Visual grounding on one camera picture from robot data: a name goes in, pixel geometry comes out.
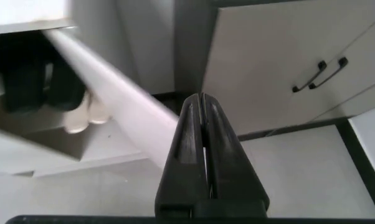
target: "drawer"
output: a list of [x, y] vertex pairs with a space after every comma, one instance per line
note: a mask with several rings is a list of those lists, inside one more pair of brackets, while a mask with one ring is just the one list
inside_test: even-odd
[[203, 91], [237, 134], [280, 126], [294, 85], [375, 22], [375, 0], [294, 1], [219, 9]]
[[[330, 62], [328, 69], [313, 83], [319, 85], [337, 71], [338, 61], [343, 57], [348, 60], [347, 66], [322, 86], [312, 90], [306, 88], [293, 95], [289, 110], [283, 115], [279, 125], [288, 126], [310, 121], [375, 85], [375, 25]], [[365, 104], [363, 109], [370, 108]]]
[[314, 121], [321, 121], [326, 119], [350, 117], [365, 113], [375, 108], [375, 85], [368, 90], [360, 93], [357, 96], [345, 101], [335, 108], [323, 113]]

